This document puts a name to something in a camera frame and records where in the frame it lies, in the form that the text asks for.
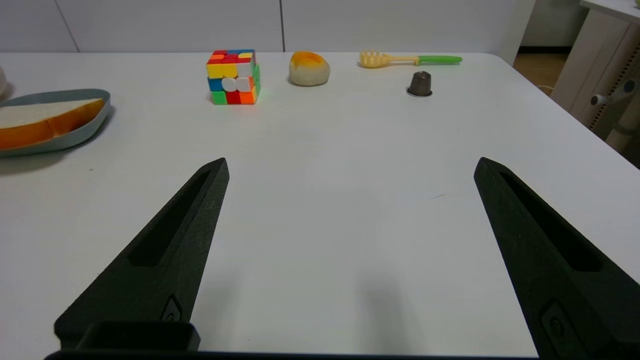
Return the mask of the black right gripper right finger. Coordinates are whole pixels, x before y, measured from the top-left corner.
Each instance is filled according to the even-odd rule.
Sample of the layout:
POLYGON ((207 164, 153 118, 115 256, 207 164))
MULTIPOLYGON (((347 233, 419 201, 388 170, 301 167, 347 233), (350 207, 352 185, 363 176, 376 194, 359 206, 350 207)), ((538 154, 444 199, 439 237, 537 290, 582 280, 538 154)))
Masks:
POLYGON ((542 360, 637 360, 640 287, 509 168, 474 182, 542 360))

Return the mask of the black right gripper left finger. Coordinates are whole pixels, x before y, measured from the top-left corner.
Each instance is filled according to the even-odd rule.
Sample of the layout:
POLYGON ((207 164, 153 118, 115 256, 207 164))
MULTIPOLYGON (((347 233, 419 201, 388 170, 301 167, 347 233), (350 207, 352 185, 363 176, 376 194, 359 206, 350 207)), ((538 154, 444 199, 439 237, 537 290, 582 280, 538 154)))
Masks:
POLYGON ((100 322, 189 322, 229 182, 200 167, 54 323, 62 349, 100 322))

